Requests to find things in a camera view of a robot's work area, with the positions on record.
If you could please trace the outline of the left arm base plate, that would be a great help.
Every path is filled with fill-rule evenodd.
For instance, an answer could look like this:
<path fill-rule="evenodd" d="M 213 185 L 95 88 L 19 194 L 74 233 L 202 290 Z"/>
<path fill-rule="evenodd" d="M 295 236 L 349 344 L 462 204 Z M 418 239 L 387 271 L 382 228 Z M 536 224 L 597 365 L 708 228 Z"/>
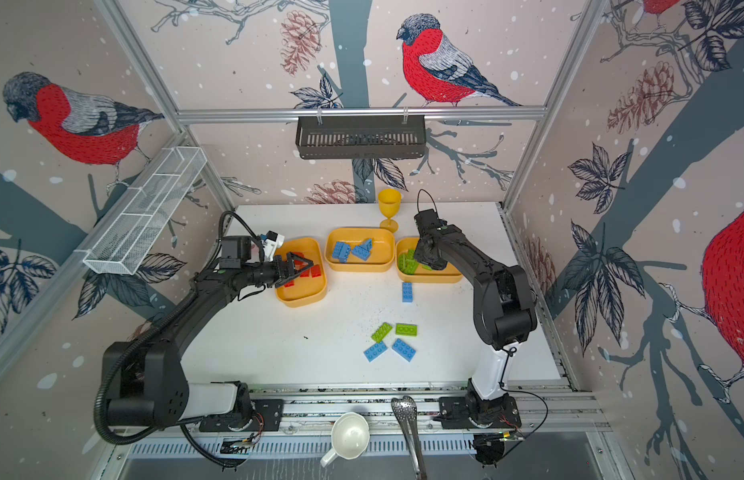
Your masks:
<path fill-rule="evenodd" d="M 281 399 L 252 400 L 247 413 L 234 411 L 205 417 L 199 430 L 205 433 L 277 432 L 284 411 Z"/>

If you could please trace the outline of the blue lego brick upturned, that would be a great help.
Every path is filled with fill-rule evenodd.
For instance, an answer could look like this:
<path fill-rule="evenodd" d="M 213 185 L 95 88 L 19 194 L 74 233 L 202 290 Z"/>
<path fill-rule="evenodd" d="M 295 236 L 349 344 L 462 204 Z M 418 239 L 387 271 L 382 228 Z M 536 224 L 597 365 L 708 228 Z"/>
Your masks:
<path fill-rule="evenodd" d="M 351 254 L 352 247 L 345 242 L 338 241 L 334 244 L 331 258 L 340 263 L 346 263 Z"/>

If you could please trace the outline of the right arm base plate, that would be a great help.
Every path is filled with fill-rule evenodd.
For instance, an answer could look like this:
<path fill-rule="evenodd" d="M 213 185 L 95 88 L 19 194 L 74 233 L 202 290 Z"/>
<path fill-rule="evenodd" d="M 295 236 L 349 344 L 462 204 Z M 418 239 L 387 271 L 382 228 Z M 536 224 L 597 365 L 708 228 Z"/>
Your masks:
<path fill-rule="evenodd" d="M 521 428 L 516 400 L 508 394 L 494 400 L 481 400 L 473 394 L 441 397 L 438 403 L 434 420 L 444 429 Z"/>

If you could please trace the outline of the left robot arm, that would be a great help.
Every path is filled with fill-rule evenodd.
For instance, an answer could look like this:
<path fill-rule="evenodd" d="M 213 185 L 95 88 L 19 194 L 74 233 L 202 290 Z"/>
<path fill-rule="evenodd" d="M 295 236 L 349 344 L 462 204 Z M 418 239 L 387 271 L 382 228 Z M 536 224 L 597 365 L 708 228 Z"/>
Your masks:
<path fill-rule="evenodd" d="M 230 418 L 248 426 L 262 417 L 241 381 L 192 383 L 182 358 L 209 321 L 233 301 L 280 288 L 306 275 L 314 262 L 302 254 L 278 254 L 283 239 L 219 233 L 210 260 L 195 275 L 188 295 L 157 324 L 103 354 L 93 405 L 97 434 L 112 445 L 136 443 L 169 427 Z"/>

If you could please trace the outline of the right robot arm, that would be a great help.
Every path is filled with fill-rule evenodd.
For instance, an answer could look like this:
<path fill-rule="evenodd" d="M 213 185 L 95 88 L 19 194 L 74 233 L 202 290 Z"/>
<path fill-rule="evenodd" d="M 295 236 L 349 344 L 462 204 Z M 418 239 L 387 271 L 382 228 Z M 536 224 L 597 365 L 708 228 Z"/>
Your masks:
<path fill-rule="evenodd" d="M 419 207 L 414 259 L 434 271 L 455 267 L 473 288 L 472 320 L 487 348 L 468 380 L 468 418 L 480 428 L 520 423 L 505 377 L 520 344 L 537 328 L 535 300 L 525 270 L 507 266 L 484 253 L 436 207 Z"/>

